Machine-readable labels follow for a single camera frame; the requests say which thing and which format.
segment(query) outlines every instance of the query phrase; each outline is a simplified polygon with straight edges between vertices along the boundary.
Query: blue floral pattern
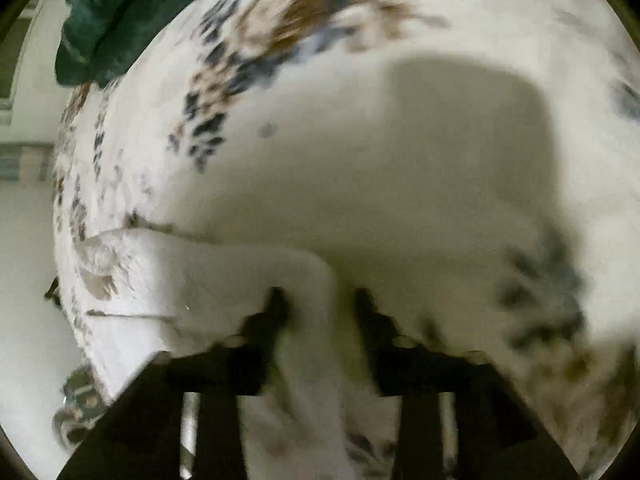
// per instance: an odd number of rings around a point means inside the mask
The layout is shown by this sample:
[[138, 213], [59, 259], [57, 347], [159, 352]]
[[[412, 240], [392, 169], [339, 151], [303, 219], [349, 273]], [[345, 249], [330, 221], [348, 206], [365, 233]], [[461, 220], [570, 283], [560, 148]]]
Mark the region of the blue floral pattern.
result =
[[95, 181], [98, 182], [102, 166], [102, 142], [104, 140], [104, 118], [109, 108], [109, 98], [113, 91], [118, 87], [122, 78], [113, 79], [104, 89], [102, 101], [100, 102], [100, 111], [95, 120], [95, 139], [94, 139], [94, 175]]
[[[256, 46], [251, 32], [252, 11], [258, 6], [268, 9], [272, 2], [285, 6], [286, 11], [272, 19], [270, 32], [262, 34], [262, 43]], [[432, 18], [418, 16], [404, 2], [219, 0], [202, 16], [199, 41], [206, 52], [201, 56], [202, 68], [184, 97], [184, 121], [168, 136], [169, 149], [182, 151], [194, 160], [199, 172], [204, 172], [209, 157], [227, 140], [222, 130], [228, 111], [242, 94], [269, 88], [287, 65], [304, 63], [340, 42], [352, 52], [366, 50], [364, 28], [370, 24], [338, 19], [343, 10], [355, 4], [374, 7], [380, 23], [373, 25], [388, 40], [401, 37], [399, 23], [404, 20], [418, 19], [433, 25]]]
[[640, 120], [640, 94], [626, 83], [620, 83], [618, 103], [623, 116]]
[[86, 213], [86, 205], [81, 199], [80, 177], [76, 176], [74, 199], [71, 203], [71, 215], [69, 217], [69, 229], [74, 243], [84, 242], [86, 238]]
[[396, 457], [396, 444], [385, 442], [374, 446], [362, 434], [347, 434], [347, 453], [365, 480], [386, 480], [391, 476]]
[[509, 345], [517, 352], [556, 339], [572, 341], [584, 327], [578, 302], [584, 282], [572, 266], [566, 243], [557, 231], [546, 232], [541, 252], [538, 257], [520, 251], [511, 255], [518, 281], [500, 297], [501, 305], [510, 312], [545, 310], [549, 317], [528, 322], [522, 330], [508, 336]]

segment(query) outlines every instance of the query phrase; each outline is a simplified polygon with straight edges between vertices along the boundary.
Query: folded towel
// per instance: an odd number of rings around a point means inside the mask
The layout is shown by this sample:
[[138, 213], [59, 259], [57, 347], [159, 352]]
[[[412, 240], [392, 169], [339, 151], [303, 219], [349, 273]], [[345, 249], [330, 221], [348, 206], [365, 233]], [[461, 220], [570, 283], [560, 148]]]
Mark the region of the folded towel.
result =
[[[110, 361], [111, 369], [113, 361], [131, 357], [140, 365], [145, 332], [152, 333], [152, 340], [163, 339], [158, 349], [202, 351], [237, 333], [246, 316], [263, 308], [270, 288], [282, 286], [293, 312], [278, 338], [275, 378], [262, 396], [242, 404], [250, 467], [260, 461], [262, 474], [312, 468], [318, 478], [354, 478], [333, 340], [339, 288], [324, 261], [281, 247], [214, 246], [142, 229], [89, 238], [79, 244], [78, 254], [88, 290], [104, 298], [97, 303], [99, 310], [87, 314], [137, 322], [131, 338], [122, 338], [119, 329], [117, 338], [97, 338], [94, 355]], [[170, 322], [165, 330], [158, 330], [160, 320]], [[123, 370], [130, 368], [129, 363]], [[286, 414], [278, 406], [283, 397]], [[269, 463], [262, 463], [265, 457]]]

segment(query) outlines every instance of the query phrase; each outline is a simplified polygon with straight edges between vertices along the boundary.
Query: brown floral pattern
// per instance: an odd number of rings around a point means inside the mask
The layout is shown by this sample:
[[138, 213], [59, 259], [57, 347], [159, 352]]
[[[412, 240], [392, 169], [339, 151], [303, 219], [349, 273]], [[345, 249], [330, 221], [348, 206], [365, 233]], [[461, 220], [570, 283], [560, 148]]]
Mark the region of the brown floral pattern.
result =
[[60, 119], [61, 124], [64, 124], [65, 126], [71, 125], [73, 120], [76, 118], [76, 115], [82, 111], [90, 90], [91, 83], [83, 83], [74, 88], [71, 94], [71, 99], [69, 99], [69, 104], [62, 113], [62, 118]]
[[526, 377], [512, 378], [583, 478], [615, 458], [638, 420], [636, 355], [633, 344], [602, 349], [581, 341], [538, 356]]
[[84, 242], [86, 238], [86, 206], [82, 202], [80, 177], [76, 176], [74, 185], [74, 200], [71, 204], [71, 215], [69, 217], [71, 236], [74, 243]]
[[288, 64], [305, 62], [339, 43], [348, 52], [400, 40], [408, 20], [442, 26], [405, 0], [220, 0], [202, 17], [207, 51], [202, 69], [184, 99], [184, 121], [169, 135], [170, 149], [182, 145], [196, 168], [226, 141], [229, 110], [254, 87], [268, 88]]

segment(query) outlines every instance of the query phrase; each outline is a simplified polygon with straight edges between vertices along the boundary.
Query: white cloth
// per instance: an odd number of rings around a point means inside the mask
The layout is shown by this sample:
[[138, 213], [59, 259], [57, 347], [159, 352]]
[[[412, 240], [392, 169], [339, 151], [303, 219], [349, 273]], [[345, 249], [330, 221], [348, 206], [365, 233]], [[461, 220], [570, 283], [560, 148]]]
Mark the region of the white cloth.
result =
[[[274, 353], [278, 380], [270, 384], [281, 391], [272, 394], [267, 387], [262, 397], [242, 403], [248, 466], [255, 468], [268, 450], [291, 445], [285, 460], [261, 463], [262, 478], [284, 472], [293, 478], [298, 466], [319, 478], [354, 478], [334, 347], [339, 288], [326, 263], [303, 251], [198, 244], [143, 229], [104, 232], [79, 244], [78, 255], [87, 288], [104, 298], [87, 313], [97, 318], [91, 321], [94, 336], [100, 334], [94, 357], [120, 365], [110, 367], [118, 375], [101, 375], [110, 391], [126, 384], [150, 348], [158, 349], [158, 338], [174, 355], [204, 351], [236, 334], [246, 316], [264, 308], [270, 288], [282, 287], [292, 312]], [[122, 317], [132, 319], [122, 323]], [[102, 331], [105, 321], [108, 332]], [[113, 332], [114, 326], [132, 328], [131, 321], [137, 323], [134, 333]], [[129, 335], [135, 344], [113, 338]], [[119, 351], [132, 347], [135, 352]], [[274, 395], [287, 396], [289, 415], [273, 409]], [[290, 416], [296, 426], [288, 423]], [[296, 464], [300, 454], [305, 459]]]
[[[639, 75], [604, 0], [197, 0], [63, 125], [56, 261], [78, 341], [107, 382], [166, 348], [164, 318], [88, 315], [103, 300], [78, 247], [103, 232], [309, 251], [406, 334], [490, 355], [591, 473], [640, 391]], [[360, 413], [357, 393], [347, 446], [372, 479], [393, 407]]]

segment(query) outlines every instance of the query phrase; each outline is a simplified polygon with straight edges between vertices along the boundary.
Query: floral bedsheet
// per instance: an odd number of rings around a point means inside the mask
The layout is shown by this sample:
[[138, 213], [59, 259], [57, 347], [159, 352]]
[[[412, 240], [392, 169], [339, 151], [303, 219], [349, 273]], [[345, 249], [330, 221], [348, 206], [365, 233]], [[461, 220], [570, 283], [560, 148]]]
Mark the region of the floral bedsheet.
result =
[[[197, 0], [63, 117], [78, 343], [118, 366], [75, 252], [100, 232], [311, 250], [405, 333], [484, 351], [595, 474], [639, 398], [639, 67], [604, 0]], [[346, 401], [348, 454], [387, 478], [394, 424], [366, 404]]]

